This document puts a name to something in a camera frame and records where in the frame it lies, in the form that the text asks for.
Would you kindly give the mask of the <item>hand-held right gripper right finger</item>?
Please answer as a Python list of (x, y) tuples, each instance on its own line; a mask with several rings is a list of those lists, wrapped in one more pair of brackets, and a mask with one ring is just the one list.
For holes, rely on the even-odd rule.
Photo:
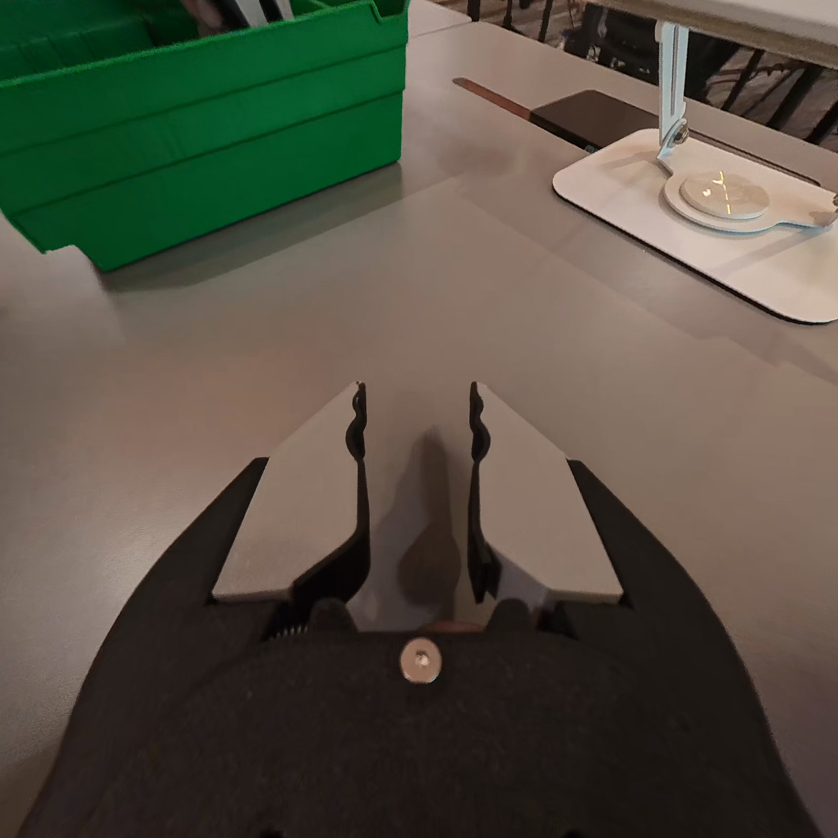
[(487, 385), (469, 388), (467, 573), (474, 601), (616, 605), (613, 564), (567, 456)]

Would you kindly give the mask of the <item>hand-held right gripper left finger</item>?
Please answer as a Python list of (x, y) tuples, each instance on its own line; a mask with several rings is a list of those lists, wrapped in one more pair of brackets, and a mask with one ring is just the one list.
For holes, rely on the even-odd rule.
[(347, 603), (371, 568), (365, 384), (355, 381), (268, 457), (213, 589), (218, 602)]

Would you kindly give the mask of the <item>green plastic object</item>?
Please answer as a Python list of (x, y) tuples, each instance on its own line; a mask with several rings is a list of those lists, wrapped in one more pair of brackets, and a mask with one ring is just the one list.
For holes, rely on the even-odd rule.
[(110, 271), (397, 162), (409, 2), (291, 4), (2, 2), (9, 223)]

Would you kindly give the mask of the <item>person's left hand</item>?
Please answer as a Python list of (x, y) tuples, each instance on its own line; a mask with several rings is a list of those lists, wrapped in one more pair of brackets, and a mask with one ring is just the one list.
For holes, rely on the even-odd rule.
[(202, 38), (229, 31), (225, 16), (213, 1), (181, 1), (193, 18), (198, 35)]

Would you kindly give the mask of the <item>black flat device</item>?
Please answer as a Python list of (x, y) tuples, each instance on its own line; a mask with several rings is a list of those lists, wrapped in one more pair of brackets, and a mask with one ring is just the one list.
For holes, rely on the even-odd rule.
[(529, 122), (589, 153), (636, 131), (651, 129), (657, 137), (659, 128), (654, 113), (594, 89), (533, 109)]

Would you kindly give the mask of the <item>white metal stand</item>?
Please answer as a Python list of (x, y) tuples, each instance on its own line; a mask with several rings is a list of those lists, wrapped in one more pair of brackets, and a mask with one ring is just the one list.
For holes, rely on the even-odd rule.
[(836, 193), (691, 135), (691, 30), (836, 68), (836, 2), (603, 2), (655, 20), (659, 127), (552, 179), (556, 195), (782, 319), (837, 318)]

